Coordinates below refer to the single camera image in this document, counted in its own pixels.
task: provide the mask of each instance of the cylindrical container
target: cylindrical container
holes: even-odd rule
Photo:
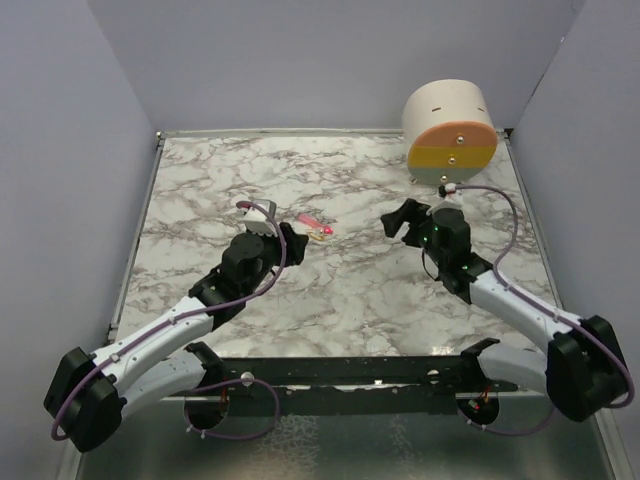
[[[407,165],[419,182],[468,180],[493,157],[498,136],[480,89],[466,80],[438,80],[416,90],[404,107]]]

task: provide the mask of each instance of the purple cable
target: purple cable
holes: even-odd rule
[[[513,248],[518,236],[518,211],[511,197],[503,190],[500,190],[499,188],[491,187],[488,185],[456,185],[456,189],[457,190],[488,190],[490,192],[501,195],[509,203],[509,206],[511,207],[511,212],[513,214],[513,232],[511,233],[511,240],[509,240],[509,243],[507,244],[507,246],[504,248],[504,250],[502,250],[500,255],[498,255],[496,260],[493,262],[493,273],[498,279],[498,282],[500,282],[503,287],[511,291],[516,297],[520,298],[521,300],[531,305],[538,311],[544,313],[547,316],[555,317],[560,323],[575,329],[581,335],[587,338],[591,343],[593,343],[600,351],[602,351],[602,353],[604,353],[604,355],[611,361],[611,363],[613,363],[613,365],[615,365],[615,367],[620,371],[620,373],[622,374],[622,377],[624,378],[624,381],[627,383],[627,389],[628,389],[627,397],[624,400],[622,400],[620,403],[611,404],[609,405],[608,408],[623,408],[629,405],[635,397],[636,389],[633,383],[633,379],[631,378],[631,374],[629,373],[629,370],[624,365],[624,363],[622,363],[622,361],[620,361],[620,359],[616,357],[615,354],[611,350],[609,350],[605,344],[603,344],[595,336],[593,336],[591,333],[585,330],[584,327],[573,322],[572,320],[570,320],[569,318],[565,317],[562,314],[556,316],[553,310],[542,305],[540,302],[536,301],[535,299],[530,298],[528,295],[525,295],[524,293],[520,292],[517,288],[514,288],[514,286],[511,285],[502,276],[502,274],[500,273],[500,270],[498,270],[498,265],[500,264],[502,259],[509,253],[509,251]]]
[[[281,255],[280,255],[280,264],[278,265],[278,269],[276,270],[275,275],[273,275],[273,277],[264,285],[264,287],[262,287],[259,290],[256,290],[251,295],[247,295],[246,297],[240,298],[238,300],[233,300],[231,302],[222,303],[220,305],[213,305],[211,307],[199,308],[197,310],[191,310],[189,312],[181,313],[180,315],[176,315],[175,316],[175,318],[173,319],[173,323],[172,323],[171,320],[165,320],[164,322],[159,323],[158,325],[153,327],[148,332],[145,332],[143,335],[140,335],[140,337],[136,338],[129,345],[126,345],[126,346],[122,347],[120,350],[118,350],[115,353],[115,356],[119,357],[119,356],[124,355],[125,353],[127,353],[131,349],[137,347],[142,342],[147,340],[149,337],[155,335],[156,333],[158,333],[159,331],[163,330],[164,328],[166,328],[166,327],[168,327],[170,325],[174,325],[175,322],[178,322],[178,321],[183,320],[183,319],[188,318],[188,317],[192,317],[194,315],[199,315],[201,313],[216,312],[218,310],[223,310],[225,308],[234,307],[234,306],[236,306],[236,305],[238,305],[240,303],[248,302],[249,300],[253,300],[256,297],[264,295],[268,290],[271,289],[271,287],[273,287],[275,285],[275,283],[278,280],[278,278],[280,278],[280,275],[282,275],[282,271],[284,270],[284,266],[285,266],[285,263],[287,261],[287,244],[285,242],[284,234],[282,233],[282,229],[280,228],[280,225],[278,225],[278,222],[276,221],[276,219],[267,210],[262,208],[260,205],[257,205],[255,203],[249,202],[249,201],[243,201],[243,202],[238,202],[236,204],[236,206],[238,208],[245,208],[245,207],[255,208],[256,210],[258,210],[260,213],[262,213],[267,218],[269,223],[271,223],[274,226],[274,228],[276,230],[276,234],[278,236],[278,240],[280,240],[280,247],[281,247],[281,250],[282,250]],[[102,371],[104,368],[108,367],[112,363],[113,363],[113,359],[111,357],[107,358],[104,362],[102,362],[100,365],[96,366],[93,370],[91,370],[87,374],[87,376],[84,377],[82,380],[80,380],[80,382],[78,382],[78,384],[75,386],[75,388],[73,390],[71,390],[71,393],[69,393],[69,395],[67,396],[65,401],[62,402],[62,405],[60,406],[60,409],[58,410],[58,413],[56,414],[55,418],[53,419],[53,425],[51,426],[51,438],[53,438],[55,441],[66,440],[66,439],[69,438],[69,435],[66,435],[66,434],[65,435],[59,435],[58,434],[58,428],[60,427],[60,424],[62,423],[62,419],[64,418],[65,414],[67,413],[67,410],[69,409],[69,406],[71,405],[73,400],[76,398],[78,393],[80,393],[80,391],[87,385],[87,383],[89,383],[89,381],[93,377],[95,377],[98,374],[98,372]]]
[[[211,437],[211,438],[221,438],[223,440],[254,440],[256,438],[260,438],[263,435],[269,433],[271,430],[273,430],[275,428],[275,426],[278,423],[278,419],[280,418],[280,400],[278,399],[278,392],[275,391],[275,389],[269,385],[267,382],[265,382],[264,380],[260,380],[257,378],[235,378],[233,380],[227,380],[224,382],[220,382],[220,383],[216,383],[214,385],[207,385],[206,387],[199,387],[196,388],[194,390],[191,390],[189,393],[201,393],[201,392],[207,392],[209,390],[215,390],[217,388],[222,388],[222,387],[227,387],[229,385],[237,385],[239,383],[257,383],[259,385],[262,385],[263,387],[265,387],[267,390],[269,390],[269,393],[271,395],[273,395],[273,399],[275,401],[275,405],[274,405],[274,409],[273,409],[273,420],[271,421],[271,424],[266,427],[263,430],[260,430],[257,433],[250,433],[248,435],[228,435],[225,433],[216,433],[216,432],[211,432],[209,430],[200,430],[196,427],[194,427],[191,423],[191,420],[189,419],[189,413],[187,412],[187,409],[185,408],[184,410],[184,419],[186,420],[187,424],[189,425],[189,429],[187,431],[193,430],[197,433],[199,433],[200,435],[205,435],[207,437]]]
[[[473,428],[476,428],[478,430],[482,430],[482,431],[485,431],[485,432],[493,433],[494,435],[501,435],[503,437],[525,437],[527,435],[533,435],[534,433],[538,433],[539,431],[541,431],[541,430],[543,430],[543,429],[545,429],[546,427],[549,426],[549,424],[553,420],[556,412],[557,412],[557,410],[555,408],[551,407],[551,409],[549,410],[549,413],[547,414],[545,419],[542,420],[542,422],[540,422],[535,427],[526,428],[524,430],[500,430],[499,428],[491,428],[491,427],[488,427],[486,425],[480,425],[479,423],[475,423],[474,421],[469,419],[462,412],[462,410],[458,409],[458,414],[460,414],[465,419],[466,423],[471,425]]]

